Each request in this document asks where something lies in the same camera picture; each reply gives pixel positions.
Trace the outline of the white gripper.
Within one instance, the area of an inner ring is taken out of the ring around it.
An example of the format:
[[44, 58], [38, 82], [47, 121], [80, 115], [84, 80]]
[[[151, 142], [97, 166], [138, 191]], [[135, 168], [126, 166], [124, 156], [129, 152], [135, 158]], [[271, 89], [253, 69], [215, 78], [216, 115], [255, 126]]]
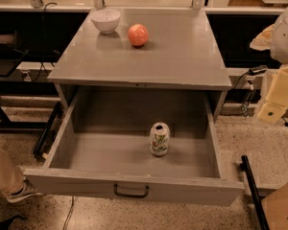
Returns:
[[256, 114], [260, 122], [274, 125], [288, 109], [288, 7], [275, 25], [268, 26], [252, 40], [250, 47], [256, 51], [271, 48], [271, 57], [282, 63], [272, 74], [270, 87]]

